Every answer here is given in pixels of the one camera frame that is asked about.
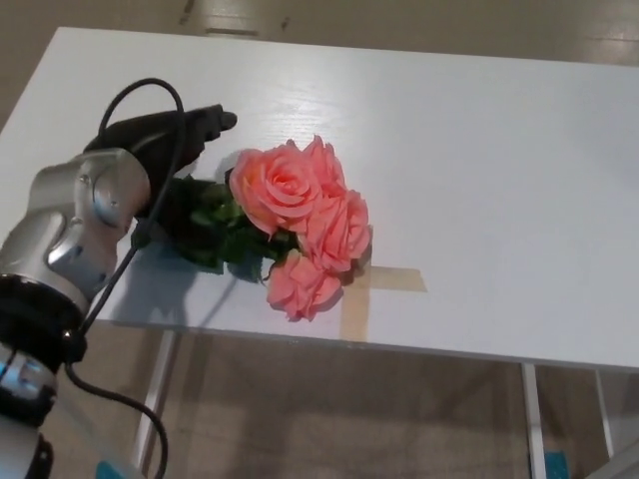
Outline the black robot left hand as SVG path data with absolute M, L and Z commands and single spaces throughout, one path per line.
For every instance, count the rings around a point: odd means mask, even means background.
M 187 112 L 186 141 L 176 169 L 179 171 L 194 163 L 206 143 L 232 129 L 237 121 L 236 114 L 220 105 Z M 114 123 L 103 135 L 95 137 L 85 150 L 123 149 L 141 163 L 151 185 L 149 204 L 136 214 L 136 219 L 144 222 L 149 218 L 151 206 L 155 204 L 168 175 L 176 138 L 177 113 L 166 111 Z M 154 225 L 173 241 L 196 238 L 204 233 L 204 229 L 191 222 L 192 211 L 193 203 L 171 187 Z

